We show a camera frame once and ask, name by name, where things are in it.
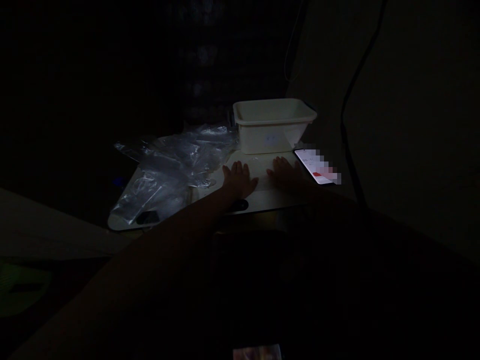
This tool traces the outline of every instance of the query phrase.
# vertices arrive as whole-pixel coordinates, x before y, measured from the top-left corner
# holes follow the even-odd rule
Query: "plastic bag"
[[[144,211],[155,210],[165,220],[189,202],[189,187],[215,184],[209,173],[239,149],[236,129],[224,124],[188,127],[181,134],[143,136],[115,148],[139,162],[141,176],[132,182],[111,213],[131,225]]]

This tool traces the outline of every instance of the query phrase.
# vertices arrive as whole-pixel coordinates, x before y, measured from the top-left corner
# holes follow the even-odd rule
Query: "person's left hand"
[[[231,188],[239,199],[245,199],[248,195],[254,192],[259,178],[256,177],[250,180],[250,170],[247,164],[242,166],[241,161],[235,161],[231,166],[231,170],[223,165],[223,186]]]

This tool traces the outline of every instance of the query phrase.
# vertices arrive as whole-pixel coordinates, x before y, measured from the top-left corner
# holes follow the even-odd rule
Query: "smartphone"
[[[340,183],[340,174],[333,172],[329,162],[324,161],[323,156],[317,155],[317,150],[297,149],[293,152],[317,184],[328,186]]]

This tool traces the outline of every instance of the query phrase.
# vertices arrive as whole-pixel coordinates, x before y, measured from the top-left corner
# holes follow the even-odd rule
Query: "white surface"
[[[232,167],[232,164],[235,161],[241,161],[242,163],[247,163],[250,168],[251,178],[258,178],[258,185],[255,191],[247,197],[246,201],[248,202],[248,208],[244,211],[231,212],[230,214],[246,214],[260,211],[268,211],[280,208],[286,208],[294,205],[300,205],[304,202],[294,196],[291,196],[283,191],[275,189],[269,182],[268,175],[266,172],[267,168],[272,169],[273,159],[277,156],[285,157],[291,164],[297,159],[292,151],[282,152],[282,153],[269,153],[269,154],[255,154],[255,155],[246,155],[241,151],[235,151],[230,158],[228,159],[226,165]],[[141,170],[136,169],[135,173],[130,179],[130,183],[135,181],[140,175]],[[224,175],[222,172],[222,167],[214,171],[211,176],[211,179],[216,180],[216,184],[207,189],[200,188],[190,188],[191,189],[191,202],[195,202],[208,194],[219,189],[224,181]],[[108,217],[108,227],[112,230],[131,230],[138,228],[151,227],[156,224],[144,224],[138,225],[133,223],[128,225],[124,220],[115,215],[110,215]]]
[[[298,99],[240,101],[233,104],[244,154],[291,152],[317,113]]]

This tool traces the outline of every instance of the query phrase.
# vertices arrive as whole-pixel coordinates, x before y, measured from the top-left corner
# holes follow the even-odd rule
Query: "dark wall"
[[[342,102],[381,2],[312,2],[305,23],[315,22],[297,52],[305,50],[303,68],[288,91],[318,108],[303,140],[335,155],[344,175]],[[468,0],[389,1],[344,115],[370,207],[477,262],[479,10]],[[353,197],[343,179],[336,190]]]
[[[287,88],[296,0],[19,3],[4,11],[0,186],[100,226],[136,167],[114,141]]]

